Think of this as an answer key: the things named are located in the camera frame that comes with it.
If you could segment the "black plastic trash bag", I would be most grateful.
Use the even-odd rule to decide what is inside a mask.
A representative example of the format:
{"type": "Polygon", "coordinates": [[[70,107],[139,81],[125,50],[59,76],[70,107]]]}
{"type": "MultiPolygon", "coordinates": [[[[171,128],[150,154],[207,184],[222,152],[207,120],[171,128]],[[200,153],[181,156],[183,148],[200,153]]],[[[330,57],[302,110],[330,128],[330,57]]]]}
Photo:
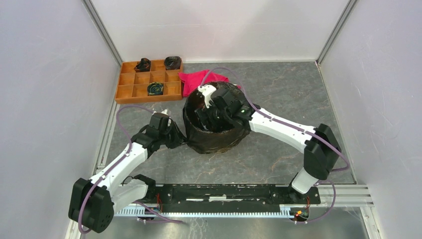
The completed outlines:
{"type": "Polygon", "coordinates": [[[251,132],[249,123],[255,110],[237,85],[229,82],[210,82],[206,85],[216,87],[210,107],[218,109],[220,118],[225,119],[231,129],[212,132],[200,127],[195,110],[205,106],[205,103],[204,97],[196,89],[187,97],[183,107],[187,145],[199,154],[226,152],[251,132]]]}

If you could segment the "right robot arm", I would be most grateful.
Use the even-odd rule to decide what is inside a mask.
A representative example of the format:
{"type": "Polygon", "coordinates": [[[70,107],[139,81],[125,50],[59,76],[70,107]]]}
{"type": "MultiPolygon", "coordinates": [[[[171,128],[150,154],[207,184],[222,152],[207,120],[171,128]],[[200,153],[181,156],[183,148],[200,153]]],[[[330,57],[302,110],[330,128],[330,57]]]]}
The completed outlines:
{"type": "Polygon", "coordinates": [[[287,190],[293,203],[302,202],[317,182],[328,178],[341,148],[330,127],[298,124],[276,116],[247,101],[244,94],[235,96],[228,89],[204,85],[197,88],[204,105],[195,111],[205,129],[220,130],[229,126],[268,135],[304,155],[303,167],[287,190]]]}

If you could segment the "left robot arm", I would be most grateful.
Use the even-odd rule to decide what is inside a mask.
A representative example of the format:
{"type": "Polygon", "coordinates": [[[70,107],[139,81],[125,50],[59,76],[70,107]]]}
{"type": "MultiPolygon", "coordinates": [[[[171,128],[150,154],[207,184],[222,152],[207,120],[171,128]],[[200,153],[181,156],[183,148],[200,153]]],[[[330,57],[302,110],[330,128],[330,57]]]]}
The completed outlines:
{"type": "Polygon", "coordinates": [[[133,135],[127,146],[108,166],[89,179],[79,178],[73,185],[68,217],[78,223],[80,233],[103,232],[114,215],[137,200],[150,203],[156,189],[145,177],[124,179],[145,162],[161,146],[173,149],[184,144],[185,138],[172,118],[154,112],[150,122],[133,135]]]}

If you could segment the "red crumpled cloth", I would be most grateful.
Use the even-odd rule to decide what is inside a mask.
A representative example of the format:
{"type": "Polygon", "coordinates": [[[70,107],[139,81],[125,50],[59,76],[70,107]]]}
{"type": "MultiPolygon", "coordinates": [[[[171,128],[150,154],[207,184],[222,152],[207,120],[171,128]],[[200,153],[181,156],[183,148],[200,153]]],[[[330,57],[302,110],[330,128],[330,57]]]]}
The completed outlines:
{"type": "MultiPolygon", "coordinates": [[[[183,92],[182,97],[188,97],[191,92],[193,92],[202,82],[204,76],[209,72],[209,70],[203,70],[193,73],[182,73],[179,72],[179,78],[181,82],[183,83],[183,92]]],[[[205,83],[209,82],[229,82],[228,77],[216,74],[216,73],[210,73],[207,79],[205,80],[205,83]]]]}

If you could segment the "blue green rolled item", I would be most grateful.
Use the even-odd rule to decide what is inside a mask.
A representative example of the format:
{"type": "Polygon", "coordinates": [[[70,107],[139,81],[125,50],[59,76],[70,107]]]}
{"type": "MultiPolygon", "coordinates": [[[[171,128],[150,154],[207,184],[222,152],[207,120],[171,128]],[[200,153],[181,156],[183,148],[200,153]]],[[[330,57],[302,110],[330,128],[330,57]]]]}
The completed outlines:
{"type": "Polygon", "coordinates": [[[160,96],[164,94],[164,84],[160,82],[152,82],[147,87],[148,96],[160,96]]]}

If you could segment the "wooden compartment tray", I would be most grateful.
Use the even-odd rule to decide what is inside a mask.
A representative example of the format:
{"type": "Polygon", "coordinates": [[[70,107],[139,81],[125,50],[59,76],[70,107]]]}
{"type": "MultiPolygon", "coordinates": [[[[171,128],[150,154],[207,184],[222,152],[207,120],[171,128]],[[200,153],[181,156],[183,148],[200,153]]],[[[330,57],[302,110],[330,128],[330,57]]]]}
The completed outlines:
{"type": "Polygon", "coordinates": [[[135,72],[134,67],[137,63],[137,61],[122,63],[114,96],[116,103],[136,104],[182,99],[183,83],[178,73],[183,72],[183,63],[179,70],[166,70],[164,59],[151,60],[149,72],[135,72]],[[163,95],[147,95],[147,87],[152,82],[164,84],[163,95]]]}

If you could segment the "dark rolled item back right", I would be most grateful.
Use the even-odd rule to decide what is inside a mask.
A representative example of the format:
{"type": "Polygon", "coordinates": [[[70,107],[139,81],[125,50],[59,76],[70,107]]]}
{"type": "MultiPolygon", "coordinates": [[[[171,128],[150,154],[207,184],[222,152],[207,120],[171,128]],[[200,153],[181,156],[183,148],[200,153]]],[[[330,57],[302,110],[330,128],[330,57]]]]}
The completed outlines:
{"type": "Polygon", "coordinates": [[[179,56],[168,56],[164,59],[166,70],[179,70],[182,65],[182,59],[179,56]]]}

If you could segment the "black rolled item back left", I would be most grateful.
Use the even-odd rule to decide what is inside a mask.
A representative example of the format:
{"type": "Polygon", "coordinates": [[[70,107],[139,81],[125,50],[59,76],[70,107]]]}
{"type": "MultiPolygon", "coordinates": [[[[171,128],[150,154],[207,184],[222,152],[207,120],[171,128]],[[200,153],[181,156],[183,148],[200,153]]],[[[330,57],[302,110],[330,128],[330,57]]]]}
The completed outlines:
{"type": "Polygon", "coordinates": [[[135,65],[135,72],[149,72],[151,69],[151,61],[148,58],[141,58],[141,60],[135,65]]]}

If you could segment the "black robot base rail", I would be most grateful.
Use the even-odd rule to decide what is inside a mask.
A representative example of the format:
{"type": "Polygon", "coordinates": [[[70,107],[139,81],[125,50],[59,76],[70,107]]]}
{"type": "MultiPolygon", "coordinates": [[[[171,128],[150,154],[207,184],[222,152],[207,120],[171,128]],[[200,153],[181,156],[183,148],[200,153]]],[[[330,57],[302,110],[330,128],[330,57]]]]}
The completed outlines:
{"type": "Polygon", "coordinates": [[[321,203],[317,187],[300,194],[276,184],[157,184],[142,174],[134,179],[148,187],[140,201],[162,213],[275,213],[281,205],[321,203]]]}

